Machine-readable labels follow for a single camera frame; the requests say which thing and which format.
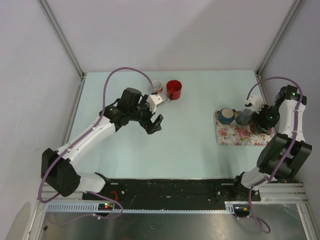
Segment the red mug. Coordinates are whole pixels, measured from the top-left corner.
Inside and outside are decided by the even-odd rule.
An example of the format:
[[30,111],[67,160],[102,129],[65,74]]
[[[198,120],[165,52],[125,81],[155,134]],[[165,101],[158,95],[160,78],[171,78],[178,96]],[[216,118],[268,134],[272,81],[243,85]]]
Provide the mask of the red mug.
[[181,97],[182,83],[178,80],[170,80],[166,84],[166,93],[170,101],[178,100]]

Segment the brown patterned mug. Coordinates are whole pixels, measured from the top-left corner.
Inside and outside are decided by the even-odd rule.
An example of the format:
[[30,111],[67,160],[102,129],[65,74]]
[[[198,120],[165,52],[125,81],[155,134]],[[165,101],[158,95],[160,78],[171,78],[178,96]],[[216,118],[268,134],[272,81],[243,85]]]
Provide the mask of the brown patterned mug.
[[259,126],[256,126],[254,123],[250,124],[250,131],[254,135],[260,135],[262,133]]

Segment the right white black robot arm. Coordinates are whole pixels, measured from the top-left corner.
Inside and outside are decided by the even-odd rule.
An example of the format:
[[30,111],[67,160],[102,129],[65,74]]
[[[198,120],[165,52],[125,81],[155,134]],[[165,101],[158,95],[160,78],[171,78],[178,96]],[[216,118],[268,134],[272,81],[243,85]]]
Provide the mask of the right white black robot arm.
[[292,179],[312,152],[303,135],[303,113],[307,98],[292,85],[282,87],[274,105],[259,103],[251,96],[246,107],[253,110],[250,124],[256,134],[267,133],[275,126],[277,132],[260,153],[256,167],[236,176],[231,187],[232,197],[245,201],[253,191],[272,180]]

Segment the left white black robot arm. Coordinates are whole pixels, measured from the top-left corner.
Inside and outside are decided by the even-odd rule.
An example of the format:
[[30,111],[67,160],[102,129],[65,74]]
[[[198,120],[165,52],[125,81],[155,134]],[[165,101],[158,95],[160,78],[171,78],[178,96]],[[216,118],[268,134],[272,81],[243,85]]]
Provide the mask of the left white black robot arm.
[[126,88],[120,98],[107,105],[93,122],[76,139],[57,150],[47,148],[41,156],[41,178],[59,195],[68,197],[76,191],[93,192],[99,199],[107,199],[111,187],[101,173],[81,173],[81,159],[103,140],[115,134],[129,122],[137,122],[151,135],[162,129],[161,114],[152,121],[156,109],[165,100],[158,93],[150,95],[134,88]]

